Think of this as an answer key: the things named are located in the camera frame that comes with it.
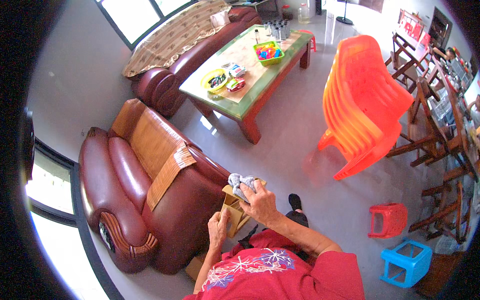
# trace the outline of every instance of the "left hand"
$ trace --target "left hand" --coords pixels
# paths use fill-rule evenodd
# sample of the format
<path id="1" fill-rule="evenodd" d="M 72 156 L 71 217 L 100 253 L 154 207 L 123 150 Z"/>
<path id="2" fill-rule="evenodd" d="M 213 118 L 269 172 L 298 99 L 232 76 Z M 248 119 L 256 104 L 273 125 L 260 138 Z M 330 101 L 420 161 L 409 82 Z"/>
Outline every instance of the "left hand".
<path id="1" fill-rule="evenodd" d="M 227 237 L 227 222 L 230 211 L 225 209 L 222 214 L 216 212 L 208 220 L 208 233 L 210 234 L 210 249 L 220 250 Z"/>

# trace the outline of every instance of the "yellow basket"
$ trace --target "yellow basket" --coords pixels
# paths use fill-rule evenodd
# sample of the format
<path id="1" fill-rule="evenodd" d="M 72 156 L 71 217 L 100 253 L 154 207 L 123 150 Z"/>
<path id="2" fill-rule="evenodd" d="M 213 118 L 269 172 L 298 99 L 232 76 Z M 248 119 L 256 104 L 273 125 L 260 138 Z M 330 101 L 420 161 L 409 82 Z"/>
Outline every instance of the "yellow basket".
<path id="1" fill-rule="evenodd" d="M 257 56 L 257 60 L 262 64 L 262 66 L 266 67 L 266 66 L 269 66 L 269 65 L 274 65 L 274 64 L 277 64 L 277 63 L 280 63 L 283 59 L 283 57 L 285 56 L 285 54 L 283 53 L 282 49 L 280 49 L 280 56 L 279 57 L 274 57 L 274 58 L 271 58 L 271 59 L 267 59 L 267 60 L 259 60 L 258 59 L 258 55 L 257 55 L 257 48 L 258 47 L 262 47 L 262 46 L 265 46 L 265 45 L 269 45 L 269 44 L 274 44 L 274 46 L 277 48 L 277 49 L 280 49 L 280 46 L 278 45 L 278 43 L 276 41 L 270 41 L 270 42 L 265 42 L 265 43 L 260 43 L 260 44 L 256 44 L 256 45 L 253 45 L 253 51 L 255 52 L 255 55 Z"/>

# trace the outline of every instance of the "black shoe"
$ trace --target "black shoe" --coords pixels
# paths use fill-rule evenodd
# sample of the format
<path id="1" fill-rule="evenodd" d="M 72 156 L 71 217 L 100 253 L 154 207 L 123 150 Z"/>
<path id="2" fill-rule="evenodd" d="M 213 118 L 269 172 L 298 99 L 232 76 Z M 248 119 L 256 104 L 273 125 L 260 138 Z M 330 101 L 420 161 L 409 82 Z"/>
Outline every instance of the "black shoe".
<path id="1" fill-rule="evenodd" d="M 292 206 L 292 210 L 301 209 L 301 200 L 297 194 L 288 195 L 288 203 Z"/>

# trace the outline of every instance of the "right hand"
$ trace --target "right hand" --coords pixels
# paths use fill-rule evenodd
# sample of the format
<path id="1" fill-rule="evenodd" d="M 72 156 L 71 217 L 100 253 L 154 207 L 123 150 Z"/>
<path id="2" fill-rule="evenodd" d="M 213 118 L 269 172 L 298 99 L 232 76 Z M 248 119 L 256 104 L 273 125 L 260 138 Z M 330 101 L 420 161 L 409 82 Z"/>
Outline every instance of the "right hand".
<path id="1" fill-rule="evenodd" d="M 275 194 L 268 191 L 260 182 L 255 180 L 253 186 L 257 190 L 257 193 L 253 192 L 248 186 L 241 183 L 240 189 L 247 198 L 250 204 L 240 201 L 240 207 L 249 215 L 252 216 L 257 222 L 269 226 L 271 222 L 279 220 L 279 216 L 282 214 L 276 209 L 275 206 Z"/>

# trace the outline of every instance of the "leather sofa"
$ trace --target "leather sofa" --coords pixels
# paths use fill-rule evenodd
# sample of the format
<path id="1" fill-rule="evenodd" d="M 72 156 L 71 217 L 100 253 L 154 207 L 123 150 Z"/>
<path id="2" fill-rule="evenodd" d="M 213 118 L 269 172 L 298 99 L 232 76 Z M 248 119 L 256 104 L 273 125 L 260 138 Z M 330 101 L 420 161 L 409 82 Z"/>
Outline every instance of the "leather sofa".
<path id="1" fill-rule="evenodd" d="M 153 211 L 145 201 L 154 178 L 145 171 L 149 166 L 144 168 L 135 154 L 148 156 L 138 149 L 152 141 L 132 139 L 129 144 L 137 123 L 146 117 L 146 130 L 167 129 L 185 142 L 196 160 L 180 170 Z M 88 225 L 101 235 L 121 271 L 134 273 L 150 264 L 164 274 L 175 274 L 208 247 L 207 223 L 222 207 L 222 188 L 228 184 L 229 172 L 138 99 L 125 102 L 117 121 L 124 129 L 122 136 L 113 127 L 108 132 L 93 127 L 80 150 L 81 193 Z"/>
<path id="2" fill-rule="evenodd" d="M 168 69 L 153 68 L 131 77 L 132 91 L 136 97 L 162 116 L 173 116 L 186 99 L 185 95 L 179 93 L 179 86 L 209 57 L 245 29 L 262 23 L 252 7 L 233 7 L 228 18 L 231 23 L 180 55 Z"/>

